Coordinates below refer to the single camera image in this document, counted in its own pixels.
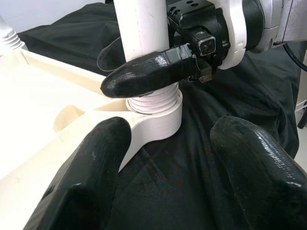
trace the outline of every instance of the white plastic part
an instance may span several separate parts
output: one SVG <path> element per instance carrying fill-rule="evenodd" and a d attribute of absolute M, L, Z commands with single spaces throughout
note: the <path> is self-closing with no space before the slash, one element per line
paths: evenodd
<path fill-rule="evenodd" d="M 105 77 L 26 50 L 0 57 L 0 70 L 0 163 L 19 161 L 1 172 L 0 229 L 24 227 L 60 166 L 99 122 L 120 116 L 131 126 L 120 170 L 144 144 L 168 138 L 181 124 L 181 92 L 167 111 L 145 115 L 130 111 L 125 99 L 105 97 Z"/>
<path fill-rule="evenodd" d="M 20 40 L 18 34 L 10 28 L 0 16 L 0 55 L 7 54 L 18 48 L 27 49 L 25 43 Z"/>
<path fill-rule="evenodd" d="M 114 0 L 114 5 L 127 62 L 169 48 L 165 0 Z M 127 103 L 135 112 L 156 114 L 170 109 L 177 98 L 175 84 Z"/>
<path fill-rule="evenodd" d="M 220 69 L 229 69 L 238 65 L 245 54 L 247 31 L 242 0 L 208 0 L 215 7 L 222 8 L 228 28 L 230 49 Z"/>

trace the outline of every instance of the black rubber fingertip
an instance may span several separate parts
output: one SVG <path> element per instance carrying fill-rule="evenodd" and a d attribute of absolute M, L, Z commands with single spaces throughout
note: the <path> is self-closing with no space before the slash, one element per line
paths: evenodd
<path fill-rule="evenodd" d="M 125 119 L 96 125 L 58 170 L 24 230 L 103 229 L 130 143 Z"/>
<path fill-rule="evenodd" d="M 112 98 L 129 98 L 161 89 L 195 73 L 188 45 L 153 52 L 125 63 L 102 82 L 101 91 Z"/>
<path fill-rule="evenodd" d="M 307 175 L 266 130 L 224 116 L 210 137 L 252 229 L 307 229 Z"/>
<path fill-rule="evenodd" d="M 112 76 L 108 76 L 102 82 L 100 87 L 102 93 L 111 98 L 121 98 L 120 92 L 117 90 L 116 79 L 114 80 Z"/>
<path fill-rule="evenodd" d="M 102 71 L 114 71 L 126 62 L 121 38 L 118 37 L 103 48 L 97 57 L 97 66 Z"/>

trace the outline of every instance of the white pipe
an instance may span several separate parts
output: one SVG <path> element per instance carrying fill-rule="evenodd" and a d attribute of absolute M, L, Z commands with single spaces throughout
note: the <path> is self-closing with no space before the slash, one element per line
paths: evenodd
<path fill-rule="evenodd" d="M 114 5 L 127 62 L 154 51 L 163 51 L 169 48 L 165 0 L 114 0 Z M 169 108 L 178 97 L 178 93 L 175 95 L 168 93 L 173 88 L 174 85 L 171 85 L 154 92 L 156 95 L 165 92 L 157 100 L 166 97 L 166 100 L 169 101 L 168 106 L 159 106 L 159 102 L 155 107 L 142 103 L 141 106 L 144 109 L 137 106 L 133 109 L 145 114 L 163 112 L 161 107 Z M 130 105 L 140 105 L 139 101 L 139 98 L 128 99 Z"/>

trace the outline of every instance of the white plastic connector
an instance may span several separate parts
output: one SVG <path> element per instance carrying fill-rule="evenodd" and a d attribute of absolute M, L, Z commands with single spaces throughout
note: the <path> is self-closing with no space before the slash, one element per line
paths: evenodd
<path fill-rule="evenodd" d="M 7 54 L 18 48 L 27 49 L 25 43 L 20 40 L 18 34 L 10 28 L 0 16 L 0 55 Z"/>
<path fill-rule="evenodd" d="M 245 54 L 247 31 L 242 0 L 208 0 L 222 8 L 228 28 L 230 49 L 220 69 L 229 69 L 239 64 Z"/>
<path fill-rule="evenodd" d="M 171 109 L 177 100 L 178 83 L 175 83 L 148 96 L 127 100 L 127 107 L 141 114 L 158 114 Z"/>
<path fill-rule="evenodd" d="M 151 141 L 166 139 L 178 131 L 181 125 L 182 101 L 182 93 L 179 91 L 176 94 L 175 104 L 166 111 L 145 115 L 142 119 L 139 119 L 135 126 L 132 126 L 132 122 L 128 120 L 132 129 L 131 145 L 119 167 L 119 171 L 125 167 L 143 145 Z"/>

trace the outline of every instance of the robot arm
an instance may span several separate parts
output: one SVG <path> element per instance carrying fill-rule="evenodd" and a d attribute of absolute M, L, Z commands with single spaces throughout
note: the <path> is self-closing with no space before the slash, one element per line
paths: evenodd
<path fill-rule="evenodd" d="M 295 0 L 183 0 L 167 9 L 171 30 L 206 57 L 213 73 L 236 66 L 247 50 L 307 40 L 306 12 L 307 2 Z"/>
<path fill-rule="evenodd" d="M 260 53 L 307 40 L 300 20 L 305 12 L 307 2 L 295 0 L 178 1 L 167 7 L 171 48 L 125 63 L 101 89 L 110 97 L 136 97 L 181 79 L 209 81 L 217 68 L 239 64 L 245 51 Z M 126 93 L 132 81 L 138 90 Z"/>

